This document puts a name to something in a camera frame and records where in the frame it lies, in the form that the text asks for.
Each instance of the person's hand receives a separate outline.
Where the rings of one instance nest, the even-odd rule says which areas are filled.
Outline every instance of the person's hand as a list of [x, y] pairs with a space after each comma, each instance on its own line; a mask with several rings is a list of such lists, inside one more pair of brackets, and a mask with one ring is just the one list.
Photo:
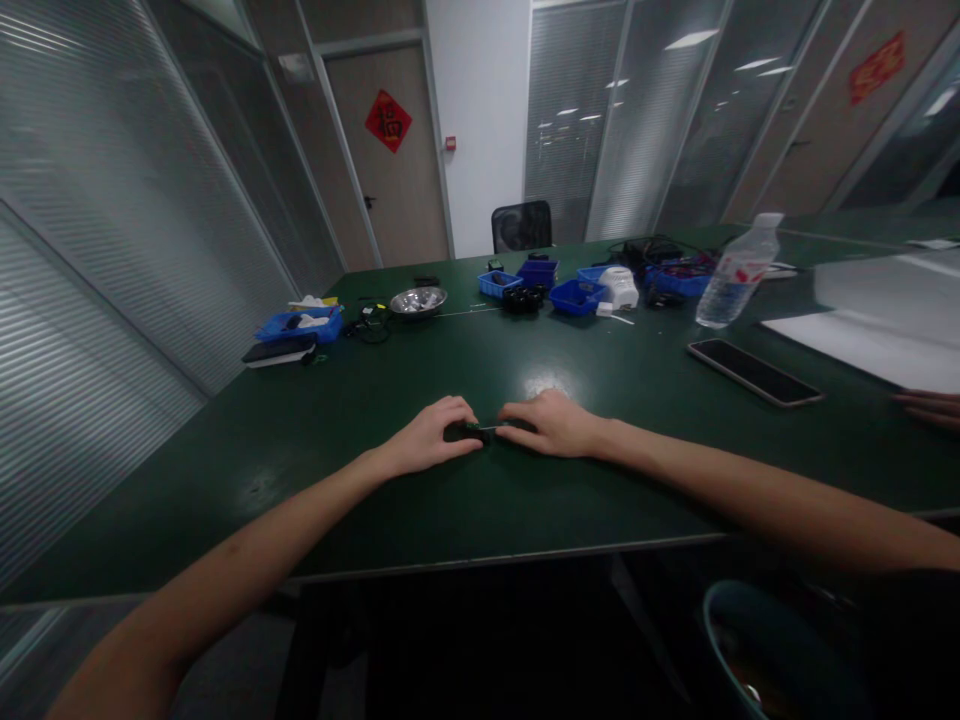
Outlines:
[[443, 430], [456, 422], [477, 422], [462, 397], [450, 397], [428, 405], [405, 428], [371, 451], [388, 477], [426, 470], [460, 455], [479, 450], [479, 440], [445, 442]]
[[544, 390], [532, 400], [507, 403], [498, 420], [516, 418], [537, 428], [528, 432], [501, 425], [497, 435], [544, 455], [583, 457], [596, 451], [603, 419], [592, 415], [559, 390]]
[[903, 390], [893, 399], [918, 420], [960, 434], [960, 395]]

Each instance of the black office chair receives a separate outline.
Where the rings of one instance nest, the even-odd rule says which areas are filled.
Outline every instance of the black office chair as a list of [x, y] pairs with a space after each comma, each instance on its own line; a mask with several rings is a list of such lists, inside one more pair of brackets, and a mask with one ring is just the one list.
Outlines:
[[490, 224], [494, 253], [536, 250], [553, 244], [550, 204], [546, 200], [497, 208], [490, 216]]

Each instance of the red diamond sign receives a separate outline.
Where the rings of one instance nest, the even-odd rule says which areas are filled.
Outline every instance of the red diamond sign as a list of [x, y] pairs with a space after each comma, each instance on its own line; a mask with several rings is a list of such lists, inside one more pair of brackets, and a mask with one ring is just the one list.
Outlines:
[[367, 130], [390, 148], [390, 152], [396, 154], [403, 138], [407, 136], [407, 130], [410, 129], [411, 122], [413, 122], [413, 119], [407, 115], [396, 100], [390, 97], [390, 93], [381, 90], [377, 93], [377, 99], [373, 101], [373, 107], [370, 109], [367, 122], [364, 124], [367, 126]]

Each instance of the smartphone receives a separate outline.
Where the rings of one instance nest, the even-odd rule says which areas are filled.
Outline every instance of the smartphone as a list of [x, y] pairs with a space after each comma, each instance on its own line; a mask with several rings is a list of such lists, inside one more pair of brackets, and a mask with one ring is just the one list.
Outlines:
[[824, 394], [792, 375], [777, 370], [726, 340], [704, 340], [687, 345], [693, 356], [753, 390], [778, 407], [796, 407], [822, 400]]

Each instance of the stainless steel bowl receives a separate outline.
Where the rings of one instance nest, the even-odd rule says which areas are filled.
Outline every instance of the stainless steel bowl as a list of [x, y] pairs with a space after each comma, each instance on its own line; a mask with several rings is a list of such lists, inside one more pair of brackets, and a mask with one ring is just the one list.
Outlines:
[[440, 312], [446, 300], [447, 291], [443, 288], [413, 288], [394, 296], [390, 309], [404, 320], [422, 320]]

